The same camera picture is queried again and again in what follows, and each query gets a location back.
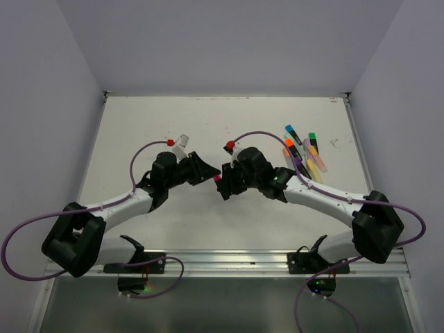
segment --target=green marker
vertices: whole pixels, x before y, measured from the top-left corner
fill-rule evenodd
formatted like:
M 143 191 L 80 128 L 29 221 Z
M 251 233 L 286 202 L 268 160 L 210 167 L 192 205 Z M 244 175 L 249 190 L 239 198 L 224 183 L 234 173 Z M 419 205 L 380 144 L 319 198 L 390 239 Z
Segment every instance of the green marker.
M 316 148 L 316 151 L 319 153 L 318 142 L 316 141 L 316 134 L 313 132 L 308 133 L 308 138 L 310 139 L 310 144 Z

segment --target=red cap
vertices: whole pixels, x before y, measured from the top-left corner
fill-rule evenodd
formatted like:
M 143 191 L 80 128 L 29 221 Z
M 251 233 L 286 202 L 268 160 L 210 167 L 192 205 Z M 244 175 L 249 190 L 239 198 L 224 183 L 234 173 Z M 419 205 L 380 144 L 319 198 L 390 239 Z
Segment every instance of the red cap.
M 234 141 L 229 141 L 227 142 L 227 149 L 232 150 L 234 148 L 234 146 L 236 146 L 236 144 L 234 143 Z

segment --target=white table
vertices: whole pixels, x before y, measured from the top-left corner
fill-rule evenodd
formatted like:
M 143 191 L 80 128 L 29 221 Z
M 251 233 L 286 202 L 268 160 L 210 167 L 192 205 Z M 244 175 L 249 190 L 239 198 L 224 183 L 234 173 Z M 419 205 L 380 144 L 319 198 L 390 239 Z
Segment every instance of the white table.
M 230 160 L 225 143 L 251 130 L 284 134 L 290 123 L 301 138 L 315 132 L 328 172 L 324 183 L 368 193 L 343 99 L 110 97 L 94 145 L 80 203 L 99 203 L 130 189 L 128 165 L 142 145 L 190 136 L 187 150 L 214 167 Z M 270 137 L 241 141 L 256 146 L 273 166 L 286 166 L 282 147 Z M 135 178 L 151 169 L 166 146 L 148 148 L 135 163 Z M 212 180 L 169 192 L 158 210 L 116 227 L 105 237 L 127 234 L 146 248 L 284 249 L 311 246 L 323 234 L 344 230 L 340 222 L 306 207 L 269 200 L 251 189 L 223 201 Z

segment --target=metal bracket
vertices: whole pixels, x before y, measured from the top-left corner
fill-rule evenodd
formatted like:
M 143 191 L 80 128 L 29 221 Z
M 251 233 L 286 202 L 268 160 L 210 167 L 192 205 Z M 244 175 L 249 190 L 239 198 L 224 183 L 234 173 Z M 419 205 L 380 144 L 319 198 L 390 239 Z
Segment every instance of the metal bracket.
M 147 262 L 156 258 L 165 257 L 165 252 L 149 252 L 145 251 L 141 254 L 139 262 Z M 149 267 L 150 274 L 163 274 L 165 272 L 165 260 L 158 260 L 152 264 L 138 267 L 122 267 L 116 264 L 107 264 L 103 267 L 103 272 L 106 274 L 140 274 L 146 272 L 146 267 Z
M 307 260 L 304 260 L 305 258 L 309 257 L 309 253 L 307 252 L 290 252 L 287 253 L 287 265 L 289 267 L 289 273 L 290 274 L 315 274 L 319 271 L 311 267 L 310 265 L 301 265 L 299 263 L 307 262 Z M 336 274 L 349 274 L 350 273 L 350 267 L 348 265 L 339 267 L 336 270 Z

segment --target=cable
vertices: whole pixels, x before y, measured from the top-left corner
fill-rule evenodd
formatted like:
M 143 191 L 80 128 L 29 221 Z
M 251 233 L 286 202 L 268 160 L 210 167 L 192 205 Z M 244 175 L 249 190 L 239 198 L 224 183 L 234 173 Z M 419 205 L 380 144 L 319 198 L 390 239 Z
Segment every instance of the cable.
M 149 144 L 146 144 L 145 146 L 141 147 L 136 154 L 134 154 L 133 158 L 131 159 L 130 162 L 130 180 L 131 180 L 131 185 L 132 185 L 132 189 L 131 192 L 134 193 L 134 191 L 136 190 L 136 182 L 134 180 L 134 174 L 133 174 L 133 164 L 134 161 L 136 159 L 136 157 L 146 148 L 153 146 L 155 144 L 167 144 L 167 141 L 154 141 L 154 142 L 150 142 Z M 8 260 L 6 259 L 6 248 L 8 247 L 9 241 L 11 240 L 12 236 L 14 236 L 14 234 L 19 231 L 20 229 L 22 229 L 23 227 L 27 226 L 28 224 L 34 223 L 36 221 L 39 220 L 43 220 L 43 219 L 49 219 L 51 217 L 57 217 L 57 216 L 67 216 L 67 215 L 76 215 L 76 214 L 82 214 L 82 213 L 88 213 L 88 212 L 97 212 L 98 210 L 102 210 L 103 208 L 109 208 L 112 207 L 114 205 L 118 205 L 119 203 L 123 203 L 125 201 L 127 201 L 129 198 L 131 197 L 131 194 L 128 194 L 127 196 L 125 196 L 124 198 L 121 198 L 119 200 L 113 201 L 111 203 L 108 203 L 106 205 L 103 205 L 102 207 L 91 207 L 91 208 L 87 208 L 84 210 L 70 210 L 70 211 L 66 211 L 66 212 L 55 212 L 55 213 L 50 213 L 50 214 L 44 214 L 44 215 L 40 215 L 40 216 L 36 216 L 33 217 L 29 220 L 26 220 L 22 223 L 20 223 L 19 225 L 17 225 L 15 228 L 13 228 L 5 237 L 5 239 L 3 240 L 3 243 L 1 245 L 1 252 L 0 252 L 0 260 L 1 260 L 1 264 L 3 265 L 3 267 L 5 268 L 5 270 L 12 275 L 14 278 L 17 278 L 19 280 L 23 280 L 23 281 L 32 281 L 32 282 L 36 282 L 36 281 L 45 281 L 45 280 L 49 280 L 52 278 L 56 278 L 64 273 L 66 273 L 66 271 L 60 271 L 58 273 L 54 273 L 54 274 L 50 274 L 47 276 L 42 276 L 42 277 L 30 277 L 30 276 L 25 276 L 22 274 L 17 273 L 16 271 L 14 271 L 8 263 Z
M 136 298 L 138 300 L 146 300 L 148 298 L 158 297 L 158 296 L 161 296 L 161 295 L 167 293 L 168 291 L 172 290 L 175 286 L 177 286 L 178 283 L 181 281 L 182 276 L 183 276 L 183 272 L 185 270 L 185 266 L 184 266 L 182 260 L 180 260 L 179 258 L 168 257 L 168 256 L 167 257 L 155 258 L 155 259 L 152 259 L 152 260 L 148 260 L 147 262 L 137 262 L 135 264 L 118 264 L 119 266 L 122 266 L 122 267 L 139 267 L 139 266 L 149 265 L 149 264 L 152 264 L 154 262 L 158 262 L 159 260 L 165 260 L 166 261 L 167 259 L 177 261 L 181 265 L 181 267 L 182 267 L 182 269 L 180 270 L 180 275 L 178 276 L 176 281 L 174 281 L 174 283 L 172 283 L 171 286 L 169 286 L 168 288 L 166 288 L 166 289 L 164 289 L 162 291 L 159 291 L 158 293 L 153 293 L 151 295 L 146 295 L 146 296 L 130 295 L 131 298 Z
M 262 131 L 262 130 L 255 130 L 255 131 L 252 131 L 252 132 L 247 132 L 247 133 L 239 136 L 238 138 L 234 139 L 233 141 L 234 142 L 238 142 L 240 139 L 243 139 L 244 137 L 247 137 L 249 135 L 254 135 L 254 134 L 268 135 L 269 137 L 275 138 L 276 140 L 278 140 L 285 147 L 285 149 L 287 150 L 289 156 L 293 156 L 291 154 L 291 151 L 290 151 L 289 147 L 277 135 L 274 135 L 273 133 L 265 132 L 265 131 Z M 294 166 L 296 175 L 299 178 L 299 180 L 305 186 L 308 186 L 308 182 L 302 177 L 302 175 L 300 174 L 300 172 L 298 170 L 298 165 L 301 164 L 302 162 L 299 159 L 296 159 L 294 157 L 291 158 L 291 161 L 293 162 L 293 166 Z M 348 199 L 346 197 L 338 196 L 336 194 L 330 193 L 330 192 L 325 191 L 323 189 L 320 189 L 318 187 L 311 186 L 311 188 L 314 189 L 315 191 L 325 195 L 325 196 L 329 196 L 330 198 L 334 198 L 334 199 L 342 200 L 342 201 L 348 201 Z M 361 203 L 361 204 L 366 204 L 366 205 L 389 206 L 389 207 L 392 207 L 392 208 L 397 208 L 399 210 L 404 210 L 405 212 L 408 212 L 408 213 L 412 214 L 414 217 L 416 217 L 419 220 L 420 224 L 421 224 L 421 231 L 416 236 L 414 236 L 414 237 L 412 237 L 410 239 L 407 239 L 406 241 L 401 241 L 400 243 L 397 243 L 396 244 L 397 247 L 403 246 L 403 245 L 407 245 L 407 244 L 413 243 L 414 241 L 417 241 L 419 238 L 421 238 L 424 235 L 424 233 L 425 233 L 425 231 L 427 229 L 425 221 L 421 217 L 421 215 L 419 215 L 417 212 L 415 212 L 414 210 L 411 210 L 408 207 L 405 207 L 405 206 L 402 206 L 402 205 L 398 205 L 398 204 L 395 204 L 395 203 L 387 203 L 387 202 L 384 202 L 384 201 L 371 201 L 371 200 L 352 199 L 351 202 L 352 203 Z M 298 326 L 298 329 L 299 329 L 300 333 L 303 333 L 303 330 L 302 330 L 302 328 L 300 326 L 300 322 L 299 322 L 299 318 L 298 318 L 298 303 L 299 303 L 300 295 L 302 294 L 302 291 L 307 286 L 307 284 L 309 282 L 311 282 L 314 278 L 318 277 L 321 274 L 328 273 L 330 271 L 333 271 L 334 269 L 337 269 L 337 268 L 345 266 L 347 264 L 356 262 L 356 261 L 358 261 L 360 259 L 362 259 L 362 257 L 356 257 L 356 258 L 353 258 L 353 259 L 349 259 L 349 260 L 347 260 L 345 262 L 342 262 L 340 264 L 328 267 L 328 268 L 324 269 L 323 271 L 321 271 L 321 272 L 311 276 L 308 280 L 305 281 L 305 283 L 302 284 L 302 286 L 298 290 L 298 293 L 296 294 L 296 298 L 295 298 L 295 301 L 294 301 L 294 318 L 295 318 L 296 325 Z M 331 300 L 331 301 L 334 302 L 335 304 L 338 304 L 338 305 L 340 304 L 339 302 L 337 302 L 335 300 Z M 345 308 L 343 305 L 340 305 L 340 306 L 342 308 L 344 308 L 349 313 L 349 315 L 352 317 L 353 321 L 355 322 L 355 324 L 357 326 L 358 332 L 360 332 L 361 328 L 360 328 L 360 326 L 359 326 L 359 324 L 357 322 L 357 319 L 353 316 L 352 312 L 350 310 L 348 310 L 347 308 Z

